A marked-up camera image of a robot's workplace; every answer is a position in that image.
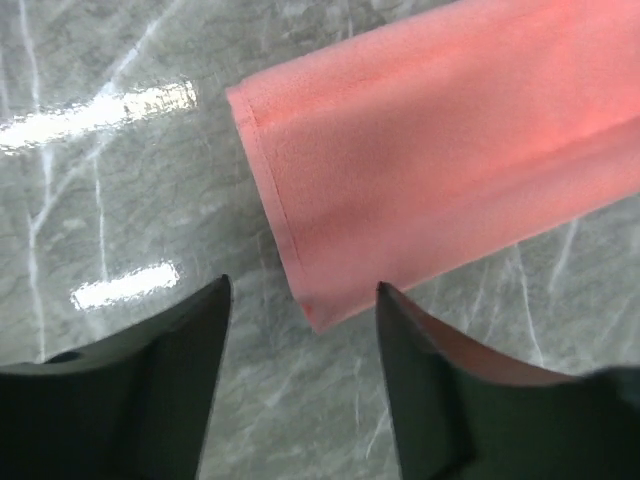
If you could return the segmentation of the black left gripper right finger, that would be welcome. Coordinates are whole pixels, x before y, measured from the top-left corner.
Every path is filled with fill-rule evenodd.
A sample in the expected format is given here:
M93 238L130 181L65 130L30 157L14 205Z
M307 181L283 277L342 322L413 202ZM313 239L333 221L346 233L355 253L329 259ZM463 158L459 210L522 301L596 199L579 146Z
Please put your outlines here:
M635 479L639 370L578 376L489 348L378 285L375 318L405 479Z

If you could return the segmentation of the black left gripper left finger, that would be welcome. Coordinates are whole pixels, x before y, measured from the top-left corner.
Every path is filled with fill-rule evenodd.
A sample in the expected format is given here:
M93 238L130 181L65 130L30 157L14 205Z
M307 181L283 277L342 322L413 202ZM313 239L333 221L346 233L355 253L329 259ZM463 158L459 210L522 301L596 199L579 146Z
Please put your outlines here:
M5 479L194 479L232 307L221 276L43 363L1 369Z

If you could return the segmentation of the pink panda towel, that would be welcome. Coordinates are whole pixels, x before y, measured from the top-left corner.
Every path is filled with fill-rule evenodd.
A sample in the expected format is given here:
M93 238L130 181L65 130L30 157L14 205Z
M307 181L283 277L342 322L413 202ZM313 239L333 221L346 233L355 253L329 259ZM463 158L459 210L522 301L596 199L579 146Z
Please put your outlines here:
M639 189L635 1L456 1L227 96L319 331Z

